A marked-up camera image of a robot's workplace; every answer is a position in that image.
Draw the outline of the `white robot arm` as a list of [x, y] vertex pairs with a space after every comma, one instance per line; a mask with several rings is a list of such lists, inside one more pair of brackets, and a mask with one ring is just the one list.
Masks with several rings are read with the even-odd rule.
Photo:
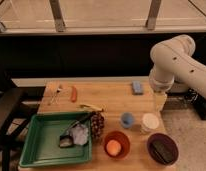
[[155, 92], [157, 111], [163, 109], [166, 92], [173, 86], [175, 77], [206, 99], [206, 65], [192, 58], [195, 48], [195, 41], [188, 35], [175, 36], [151, 48], [154, 65], [149, 73], [149, 84]]

